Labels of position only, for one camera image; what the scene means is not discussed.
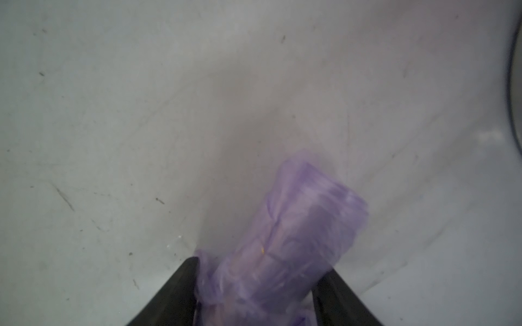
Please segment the purple bag roll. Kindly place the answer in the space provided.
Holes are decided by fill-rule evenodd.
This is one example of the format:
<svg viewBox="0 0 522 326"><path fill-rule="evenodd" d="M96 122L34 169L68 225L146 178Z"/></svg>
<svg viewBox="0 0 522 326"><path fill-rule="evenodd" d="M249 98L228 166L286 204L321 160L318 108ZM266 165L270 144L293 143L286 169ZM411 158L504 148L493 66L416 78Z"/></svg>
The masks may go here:
<svg viewBox="0 0 522 326"><path fill-rule="evenodd" d="M307 296L353 245L366 202L305 153L286 160L239 245L199 252L197 325L315 325Z"/></svg>

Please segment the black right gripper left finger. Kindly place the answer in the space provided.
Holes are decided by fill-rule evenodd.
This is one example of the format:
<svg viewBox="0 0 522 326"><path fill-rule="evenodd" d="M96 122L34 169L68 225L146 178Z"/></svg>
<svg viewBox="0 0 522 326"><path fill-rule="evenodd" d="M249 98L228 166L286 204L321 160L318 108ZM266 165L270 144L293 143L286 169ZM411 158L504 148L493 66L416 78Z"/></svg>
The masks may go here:
<svg viewBox="0 0 522 326"><path fill-rule="evenodd" d="M199 259L186 259L128 326L192 326Z"/></svg>

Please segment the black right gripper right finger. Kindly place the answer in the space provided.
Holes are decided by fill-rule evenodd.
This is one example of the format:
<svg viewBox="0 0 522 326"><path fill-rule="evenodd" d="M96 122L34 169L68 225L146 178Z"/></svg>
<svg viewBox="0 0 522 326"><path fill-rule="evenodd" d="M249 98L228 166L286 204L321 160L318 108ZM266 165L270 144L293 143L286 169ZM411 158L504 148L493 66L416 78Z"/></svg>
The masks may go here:
<svg viewBox="0 0 522 326"><path fill-rule="evenodd" d="M383 326L335 270L319 280L312 296L319 326Z"/></svg>

